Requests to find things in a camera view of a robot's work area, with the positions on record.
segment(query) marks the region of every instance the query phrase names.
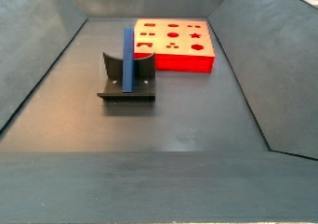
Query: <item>gray bin wall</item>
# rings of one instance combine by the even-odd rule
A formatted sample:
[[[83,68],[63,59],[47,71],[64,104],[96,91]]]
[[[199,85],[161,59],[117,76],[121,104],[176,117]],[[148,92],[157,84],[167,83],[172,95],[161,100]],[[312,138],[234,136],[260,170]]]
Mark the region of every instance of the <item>gray bin wall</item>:
[[[92,18],[207,18],[223,0],[72,0]]]
[[[272,150],[318,158],[318,10],[224,0],[208,17]]]
[[[0,129],[85,19],[69,0],[0,0]]]

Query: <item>blue stick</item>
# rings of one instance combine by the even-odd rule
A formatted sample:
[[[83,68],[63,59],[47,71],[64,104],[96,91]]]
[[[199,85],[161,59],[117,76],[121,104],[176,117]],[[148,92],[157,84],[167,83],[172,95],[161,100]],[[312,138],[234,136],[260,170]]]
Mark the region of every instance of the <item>blue stick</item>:
[[[133,87],[133,28],[124,29],[123,92],[132,93]]]

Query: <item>circular hole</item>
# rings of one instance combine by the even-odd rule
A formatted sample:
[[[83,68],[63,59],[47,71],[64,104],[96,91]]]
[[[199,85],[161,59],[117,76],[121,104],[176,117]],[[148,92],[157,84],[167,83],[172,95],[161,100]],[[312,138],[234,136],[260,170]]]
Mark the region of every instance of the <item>circular hole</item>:
[[[178,33],[168,33],[168,37],[178,37],[179,34]]]

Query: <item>black holder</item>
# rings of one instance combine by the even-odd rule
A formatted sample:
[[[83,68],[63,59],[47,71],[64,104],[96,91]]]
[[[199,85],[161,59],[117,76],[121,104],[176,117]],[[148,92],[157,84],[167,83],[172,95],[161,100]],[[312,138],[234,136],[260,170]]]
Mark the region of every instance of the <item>black holder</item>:
[[[155,100],[155,55],[133,60],[133,85],[132,93],[123,93],[123,59],[103,53],[107,72],[104,92],[97,93],[103,99]]]

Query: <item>red block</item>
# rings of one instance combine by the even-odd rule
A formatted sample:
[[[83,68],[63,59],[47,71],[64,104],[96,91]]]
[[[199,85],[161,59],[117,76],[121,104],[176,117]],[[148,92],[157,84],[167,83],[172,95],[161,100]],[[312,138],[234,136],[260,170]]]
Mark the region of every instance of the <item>red block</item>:
[[[137,20],[133,56],[155,53],[156,70],[211,72],[214,47],[206,21]]]

